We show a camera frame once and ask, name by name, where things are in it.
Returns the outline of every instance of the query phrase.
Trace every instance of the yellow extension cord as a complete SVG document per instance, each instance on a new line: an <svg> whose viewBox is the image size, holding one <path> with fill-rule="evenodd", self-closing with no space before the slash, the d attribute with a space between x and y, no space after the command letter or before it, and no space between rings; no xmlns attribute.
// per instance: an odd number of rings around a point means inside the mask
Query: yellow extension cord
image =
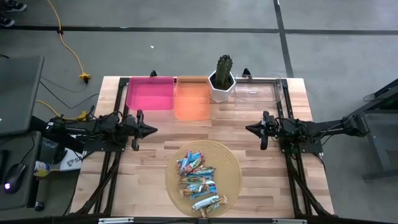
<svg viewBox="0 0 398 224"><path fill-rule="evenodd" d="M41 100L36 100L35 102L43 104L44 106L46 106L46 107L48 107L50 110L52 110L52 112L53 112L55 115L57 115L58 117L61 117L61 115L60 115L54 108L52 108L52 106L48 105L46 102L41 101ZM75 117L75 118L63 118L63 119L67 119L67 120L77 120L77 119L80 119L80 120L82 120L82 121L85 121L85 120L86 120L86 117L87 117L87 112L86 112L86 111L83 111L81 115L79 115L79 116L77 116L77 117Z"/></svg>
<svg viewBox="0 0 398 224"><path fill-rule="evenodd" d="M54 13L55 13L55 16L57 17L57 20L58 20L58 28L59 28L59 30L62 30L61 20L60 20L60 17L58 16L57 10L55 10L55 8L54 8L54 6L53 6L53 4L51 3L50 0L47 0L47 2L50 4L52 10L53 10ZM84 71L84 69L83 69L83 66L81 65L79 56L77 56L77 54L65 43L65 41L63 41L62 34L59 34L59 35L60 35L60 39L61 39L62 44L63 44L63 45L76 57L77 62L79 63L79 66L80 66L80 69L81 69L81 75L79 76L80 79L84 80L84 81L87 83L88 80L89 80L91 77L90 77L89 74L85 73L85 71Z"/></svg>
<svg viewBox="0 0 398 224"><path fill-rule="evenodd" d="M58 29L62 30L61 20L60 20L60 17L58 16L57 10L55 10L55 8L54 8L54 6L53 6L53 4L51 3L50 0L47 0L47 2L50 4L52 10L54 11L55 16L57 17ZM76 57L77 62L79 63L79 66L80 66L80 69L81 69L81 75L79 76L80 79L84 80L85 83L88 83L88 80L90 79L90 75L85 73L85 71L83 69L83 66L81 65L79 56L77 56L77 54L65 43L61 33L59 33L59 36L60 36L62 44ZM57 115L58 117L61 117L61 115L54 108L52 108L49 104L47 104L46 102L44 102L42 100L36 100L35 102L43 104L44 106L48 107L55 115ZM81 115L79 115L79 116L77 116L75 118L63 118L63 119L67 119L67 120L77 120L77 119L79 119L79 120L82 120L82 121L86 121L86 117L87 117L87 112L83 111L81 113Z"/></svg>

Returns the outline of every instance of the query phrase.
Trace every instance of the granola bar wrapper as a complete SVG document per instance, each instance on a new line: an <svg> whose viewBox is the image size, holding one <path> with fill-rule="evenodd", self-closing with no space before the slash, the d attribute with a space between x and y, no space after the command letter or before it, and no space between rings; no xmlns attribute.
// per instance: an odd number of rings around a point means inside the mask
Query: granola bar wrapper
<svg viewBox="0 0 398 224"><path fill-rule="evenodd" d="M180 189L180 195L181 198L184 198L186 196L192 195L192 194L197 194L200 193L202 191L205 191L206 189L206 185L202 185L202 184L191 184L189 185L186 189Z"/></svg>
<svg viewBox="0 0 398 224"><path fill-rule="evenodd" d="M203 200L201 200L201 201L199 201L197 203L194 203L192 205L192 209L194 211L197 211L197 210L199 210L199 209L201 209L203 207L211 205L212 203L216 203L219 199L220 199L220 197L218 195L208 197L208 198L203 199Z"/></svg>
<svg viewBox="0 0 398 224"><path fill-rule="evenodd" d="M215 168L199 166L187 174L187 177L213 177Z"/></svg>
<svg viewBox="0 0 398 224"><path fill-rule="evenodd" d="M183 174L187 175L189 172L191 172L193 169L198 167L200 164L201 164L201 159L197 159L197 160L189 163L188 165L186 165L185 167L182 168Z"/></svg>
<svg viewBox="0 0 398 224"><path fill-rule="evenodd" d="M204 210L205 210L205 215L207 216L210 212L216 210L216 209L219 208L220 206L225 205L225 204L227 204L227 203L228 203L228 199L226 198L225 195L223 195L223 196L218 200L218 202L213 203L213 204L207 206L207 207L204 209Z"/></svg>
<svg viewBox="0 0 398 224"><path fill-rule="evenodd" d="M214 180L213 177L181 177L180 184L206 184L207 180Z"/></svg>
<svg viewBox="0 0 398 224"><path fill-rule="evenodd" d="M181 166L180 166L180 175L183 175L183 168L189 164L189 161L192 159L192 150L188 149L187 153L185 155L185 158L183 159Z"/></svg>
<svg viewBox="0 0 398 224"><path fill-rule="evenodd" d="M197 197L200 197L200 196L203 196L203 195L207 195L207 194L211 194L211 193L213 193L213 194L217 194L217 187L216 187L216 185L213 185L213 186L206 186L205 187L205 191L202 191L202 192L199 192L199 193L195 193L195 194L191 194L191 196L189 197L191 200L193 200L193 199L195 199L195 198L197 198Z"/></svg>
<svg viewBox="0 0 398 224"><path fill-rule="evenodd" d="M195 153L194 155L192 155L192 158L191 158L191 160L188 161L188 163L193 162L193 161L195 161L197 159L201 159L202 162L205 161L205 156L203 155L203 153L201 151L199 151L199 152ZM181 168L183 161L184 161L184 159L177 160L177 165L178 165L179 168Z"/></svg>

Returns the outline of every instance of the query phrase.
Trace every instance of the potted cactus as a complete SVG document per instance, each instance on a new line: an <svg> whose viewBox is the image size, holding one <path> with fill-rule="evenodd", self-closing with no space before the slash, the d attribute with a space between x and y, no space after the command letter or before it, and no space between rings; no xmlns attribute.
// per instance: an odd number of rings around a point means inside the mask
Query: potted cactus
<svg viewBox="0 0 398 224"><path fill-rule="evenodd" d="M231 73L232 59L229 55L220 57L217 69L209 76L211 86L210 97L216 103L228 100L236 82Z"/></svg>

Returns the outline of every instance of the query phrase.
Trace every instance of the computer mouse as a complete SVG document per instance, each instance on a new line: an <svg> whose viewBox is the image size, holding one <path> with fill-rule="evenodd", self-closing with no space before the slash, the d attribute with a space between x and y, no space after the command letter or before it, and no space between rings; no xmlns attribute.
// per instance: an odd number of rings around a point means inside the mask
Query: computer mouse
<svg viewBox="0 0 398 224"><path fill-rule="evenodd" d="M14 164L4 176L4 191L13 194L19 190L25 174L26 165L22 163Z"/></svg>

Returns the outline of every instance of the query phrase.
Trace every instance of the butcher block tabletop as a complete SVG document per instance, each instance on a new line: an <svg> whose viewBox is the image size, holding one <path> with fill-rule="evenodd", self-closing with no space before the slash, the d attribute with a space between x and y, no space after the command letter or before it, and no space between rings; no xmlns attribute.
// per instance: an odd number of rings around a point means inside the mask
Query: butcher block tabletop
<svg viewBox="0 0 398 224"><path fill-rule="evenodd" d="M104 77L96 116L113 112L119 78ZM288 78L287 82L294 117L312 120L304 80ZM251 88L265 88L264 84L259 83L246 86L248 91ZM122 102L126 93L127 87L123 91ZM234 97L232 92L227 102L211 103L211 118L205 121L178 120L173 110L144 111L144 122L158 128L158 131L139 142L139 151L133 151L131 146L127 146L122 153L112 216L185 217L169 199L165 188L165 170L180 147L195 140L210 139L231 150L239 161L243 176L237 201L220 217L293 217L285 158L278 143L269 139L267 150L261 151L260 139L245 130L246 125L258 123L262 119L263 110L277 117L276 105L245 103L236 106ZM129 114L135 115L136 111L131 110ZM97 187L103 158L104 152L94 152L83 161L71 212L81 208ZM303 154L302 159L308 188L324 208L333 213L322 163L312 154ZM105 207L107 193L108 189L105 189L101 208ZM300 190L298 197L304 211Z"/></svg>

